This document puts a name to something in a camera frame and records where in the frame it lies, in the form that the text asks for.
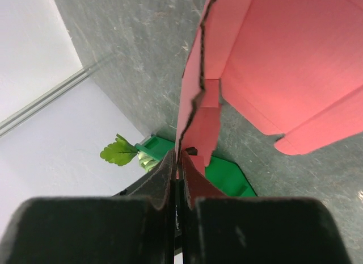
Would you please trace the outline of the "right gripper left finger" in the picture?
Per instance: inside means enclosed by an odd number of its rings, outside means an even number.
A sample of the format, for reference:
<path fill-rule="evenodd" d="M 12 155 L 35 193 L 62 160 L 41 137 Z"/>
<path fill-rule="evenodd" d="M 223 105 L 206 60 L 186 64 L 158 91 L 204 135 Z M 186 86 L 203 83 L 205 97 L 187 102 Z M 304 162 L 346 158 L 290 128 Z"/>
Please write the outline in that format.
<path fill-rule="evenodd" d="M 176 154 L 126 195 L 23 202 L 1 239 L 2 263 L 173 263 Z"/>

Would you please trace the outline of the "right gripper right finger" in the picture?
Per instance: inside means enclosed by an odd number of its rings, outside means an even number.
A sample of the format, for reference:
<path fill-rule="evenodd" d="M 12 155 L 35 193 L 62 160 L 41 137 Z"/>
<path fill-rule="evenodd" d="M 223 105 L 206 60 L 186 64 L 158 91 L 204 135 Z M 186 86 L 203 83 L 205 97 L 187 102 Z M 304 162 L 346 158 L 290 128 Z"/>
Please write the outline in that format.
<path fill-rule="evenodd" d="M 184 263 L 350 263 L 329 210 L 313 198 L 228 197 L 181 154 Z"/>

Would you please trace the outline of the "pink paper box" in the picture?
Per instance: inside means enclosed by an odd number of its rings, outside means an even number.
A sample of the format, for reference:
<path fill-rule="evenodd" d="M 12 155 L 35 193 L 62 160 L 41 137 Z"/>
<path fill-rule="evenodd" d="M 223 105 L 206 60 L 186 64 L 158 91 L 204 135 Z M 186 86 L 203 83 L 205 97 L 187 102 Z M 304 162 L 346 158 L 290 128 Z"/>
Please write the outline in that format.
<path fill-rule="evenodd" d="M 275 148 L 307 154 L 362 132 L 362 0 L 206 0 L 184 69 L 176 151 L 203 170 L 224 99 Z"/>

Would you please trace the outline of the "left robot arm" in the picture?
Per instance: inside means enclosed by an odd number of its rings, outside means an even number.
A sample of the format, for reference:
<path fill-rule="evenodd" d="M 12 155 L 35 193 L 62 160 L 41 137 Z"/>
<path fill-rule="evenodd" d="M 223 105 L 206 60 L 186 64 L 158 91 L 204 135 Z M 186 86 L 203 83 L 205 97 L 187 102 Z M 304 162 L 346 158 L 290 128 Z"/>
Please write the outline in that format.
<path fill-rule="evenodd" d="M 124 190 L 118 192 L 113 197 L 116 196 L 126 196 L 132 194 L 134 191 L 136 191 L 140 186 L 142 186 L 159 168 L 159 164 L 157 164 L 155 167 L 153 167 L 148 173 L 146 173 L 144 176 L 142 176 L 140 179 L 132 183 L 130 186 L 125 188 Z"/>

